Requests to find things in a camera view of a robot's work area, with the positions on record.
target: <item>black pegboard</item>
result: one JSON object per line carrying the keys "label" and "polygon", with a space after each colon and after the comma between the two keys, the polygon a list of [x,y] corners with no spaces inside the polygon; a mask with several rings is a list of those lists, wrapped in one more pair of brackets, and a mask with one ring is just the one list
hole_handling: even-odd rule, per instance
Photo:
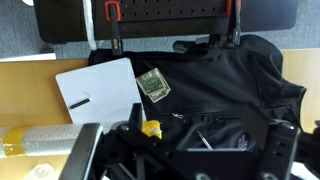
{"label": "black pegboard", "polygon": [[226,15],[226,0],[119,0],[121,22]]}
{"label": "black pegboard", "polygon": [[[168,0],[159,0],[154,9],[151,7],[151,10],[149,10],[145,6],[140,5],[144,3],[143,0],[135,0],[135,3],[140,6],[129,8],[131,10],[128,8],[128,10],[124,10],[126,9],[126,3],[129,3],[130,0],[122,0],[121,9],[122,13],[125,14],[119,23],[121,37],[126,39],[222,34],[227,32],[229,18],[219,15],[225,13],[225,0],[193,0],[193,3],[197,4],[196,6],[190,4],[183,5],[187,3],[185,0],[182,0],[180,5],[173,4],[179,4],[180,0],[166,1]],[[92,0],[96,40],[111,38],[111,25],[105,18],[104,2],[104,0]],[[82,0],[34,0],[34,4],[39,33],[45,42],[61,44],[74,41],[87,41]],[[170,4],[170,6],[162,7],[164,4]],[[292,28],[296,20],[297,4],[298,0],[242,0],[241,30],[242,32],[248,32]],[[134,8],[140,9],[137,12],[141,12],[141,16],[138,16],[140,20],[138,17],[131,17],[131,22],[130,13],[132,15]],[[189,9],[191,12],[191,8],[193,9],[191,17],[189,16],[190,14],[179,14],[180,9],[183,12],[187,12],[186,10]],[[213,8],[215,8],[215,11],[206,14],[208,13],[207,10],[213,10]],[[170,16],[169,14],[165,17],[151,16],[154,15],[153,13],[157,13],[157,11],[162,13],[169,10],[171,11]],[[148,12],[148,15],[142,16],[143,12]]]}

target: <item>jacket zipper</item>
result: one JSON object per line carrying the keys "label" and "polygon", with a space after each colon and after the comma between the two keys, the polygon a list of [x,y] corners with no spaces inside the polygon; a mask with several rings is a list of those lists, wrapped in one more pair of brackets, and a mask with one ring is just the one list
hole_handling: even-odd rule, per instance
{"label": "jacket zipper", "polygon": [[[289,109],[290,106],[278,106],[278,107],[273,107],[273,108],[279,108],[279,107],[287,107]],[[273,108],[261,108],[263,111],[270,111]],[[235,110],[235,109],[224,109],[224,110],[203,110],[203,111],[190,111],[190,112],[173,112],[173,113],[165,113],[165,114],[160,114],[156,115],[153,117],[153,119],[157,118],[170,118],[170,117],[176,117],[178,119],[184,119],[184,117],[190,117],[194,115],[228,115],[228,114],[236,114],[240,118],[241,111],[240,110]]]}
{"label": "jacket zipper", "polygon": [[163,115],[156,115],[153,117],[153,119],[157,119],[157,118],[170,118],[170,117],[176,117],[178,119],[184,119],[185,117],[190,117],[190,116],[194,116],[194,115],[228,115],[228,114],[239,114],[240,116],[240,112],[239,110],[235,111],[229,111],[226,112],[228,110],[223,110],[223,111],[212,111],[212,110],[206,110],[206,111],[195,111],[195,112],[173,112],[171,113],[171,115],[169,113],[167,114],[163,114]]}

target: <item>zipper pull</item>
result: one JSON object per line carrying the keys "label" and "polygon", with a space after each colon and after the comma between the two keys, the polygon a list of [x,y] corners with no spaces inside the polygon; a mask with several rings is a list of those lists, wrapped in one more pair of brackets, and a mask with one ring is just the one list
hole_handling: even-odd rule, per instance
{"label": "zipper pull", "polygon": [[172,116],[177,117],[179,119],[183,119],[183,115],[182,114],[172,113]]}

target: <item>wire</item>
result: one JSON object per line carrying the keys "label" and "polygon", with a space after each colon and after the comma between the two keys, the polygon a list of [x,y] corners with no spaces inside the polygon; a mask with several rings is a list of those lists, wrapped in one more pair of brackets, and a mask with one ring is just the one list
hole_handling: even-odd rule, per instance
{"label": "wire", "polygon": [[94,27],[92,19],[92,3],[91,0],[82,0],[84,22],[86,24],[87,39],[91,50],[97,50],[96,40],[94,38]]}

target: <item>red clip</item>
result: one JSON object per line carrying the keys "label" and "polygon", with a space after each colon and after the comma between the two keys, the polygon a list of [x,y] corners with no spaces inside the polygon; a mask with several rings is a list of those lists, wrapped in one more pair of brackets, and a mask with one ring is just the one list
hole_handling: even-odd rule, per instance
{"label": "red clip", "polygon": [[[227,6],[226,6],[227,16],[231,16],[232,1],[233,0],[227,0]],[[239,10],[241,9],[241,3],[242,3],[241,0],[238,0]]]}
{"label": "red clip", "polygon": [[109,0],[104,3],[104,8],[106,11],[106,19],[107,21],[111,22],[111,16],[110,16],[110,10],[109,10],[109,5],[114,4],[116,6],[117,10],[117,22],[121,21],[121,13],[120,13],[120,4],[116,0]]}

